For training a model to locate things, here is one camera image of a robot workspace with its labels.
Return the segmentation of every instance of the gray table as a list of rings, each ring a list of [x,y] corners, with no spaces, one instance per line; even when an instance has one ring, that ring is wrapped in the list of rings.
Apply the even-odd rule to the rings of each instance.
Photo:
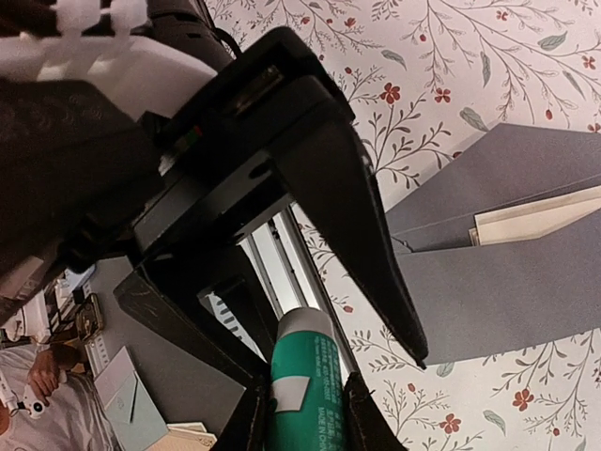
[[[109,357],[127,346],[138,374],[166,423],[202,421],[219,435],[243,387],[149,331],[121,311],[113,290],[131,272],[122,257],[100,261],[90,278],[98,294]]]

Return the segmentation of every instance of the paper card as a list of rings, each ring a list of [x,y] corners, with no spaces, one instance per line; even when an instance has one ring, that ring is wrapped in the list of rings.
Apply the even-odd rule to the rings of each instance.
[[[187,430],[195,430],[197,432],[207,432],[207,428],[205,428],[205,425],[201,422],[196,422],[196,423],[172,423],[170,425],[167,425],[170,429],[171,428],[177,428],[177,429],[187,429]]]
[[[132,372],[106,408],[106,416],[109,420],[126,425],[131,423],[137,385],[138,378]]]
[[[113,417],[115,412],[110,409],[118,402],[120,392],[110,403],[106,414],[124,451],[145,451],[166,436],[169,429],[138,375],[135,372],[131,375],[137,379],[131,422],[118,421]]]
[[[133,371],[135,371],[135,367],[130,354],[127,348],[123,347],[94,381],[102,407],[107,408]]]
[[[191,439],[170,432],[148,448],[148,451],[209,451],[217,443],[217,439],[212,434],[203,435],[206,437]]]
[[[481,245],[534,240],[601,209],[601,187],[475,216]]]

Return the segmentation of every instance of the floral wallpaper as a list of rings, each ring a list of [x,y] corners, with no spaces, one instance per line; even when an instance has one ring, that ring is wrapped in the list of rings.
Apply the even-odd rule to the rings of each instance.
[[[208,5],[243,48],[279,25],[304,38],[357,114],[387,208],[499,121],[601,132],[599,0]],[[301,222],[365,378],[407,448],[601,450],[601,331],[422,371]]]

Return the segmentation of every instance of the green bottle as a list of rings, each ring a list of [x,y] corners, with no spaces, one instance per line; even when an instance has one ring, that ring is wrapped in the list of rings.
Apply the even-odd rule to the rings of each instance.
[[[267,451],[345,451],[338,348],[330,317],[297,308],[280,320],[271,361]]]

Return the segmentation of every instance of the white plastic part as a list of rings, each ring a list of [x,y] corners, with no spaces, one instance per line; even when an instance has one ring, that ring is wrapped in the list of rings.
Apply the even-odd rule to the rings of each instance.
[[[3,328],[10,341],[16,342],[24,336],[30,336],[37,343],[47,343],[52,333],[43,291],[19,309]]]
[[[16,411],[19,410],[19,399],[12,391],[10,385],[8,385],[7,378],[0,368],[0,401],[8,409],[8,414],[12,416]]]
[[[202,61],[152,39],[127,37],[117,52],[115,41],[81,38],[77,52],[53,67],[47,62],[64,48],[61,38],[0,39],[0,78],[31,82],[44,72],[44,80],[85,80],[137,120],[144,111],[173,117],[216,75]]]
[[[73,31],[81,36],[100,21],[100,0],[57,0],[54,10],[56,29],[61,34]]]
[[[118,33],[127,32],[147,21],[146,0],[113,0],[111,3],[111,25]]]
[[[159,42],[130,36],[147,21],[146,0],[113,0],[114,38],[82,37],[100,15],[100,0],[58,0],[61,38],[0,39],[0,78],[15,82],[84,80],[137,120],[145,111],[174,114],[216,75],[202,61]]]
[[[56,296],[56,304],[58,305],[59,309],[63,308],[63,305],[70,299],[73,291],[75,291],[77,288],[80,288],[85,282],[87,282],[87,279],[92,276],[95,270],[96,266],[88,268],[81,274],[77,274],[70,270],[65,270],[65,277],[58,279],[56,285],[54,286],[54,295]]]
[[[238,322],[234,314],[230,311],[227,305],[225,305],[223,300],[219,296],[216,296],[212,293],[208,295],[208,300],[211,308],[213,309],[215,318],[217,318],[217,320],[237,339],[253,350],[256,355],[262,357],[263,354],[261,353],[259,347],[256,345],[251,336],[248,335],[248,332],[246,332],[246,330]]]

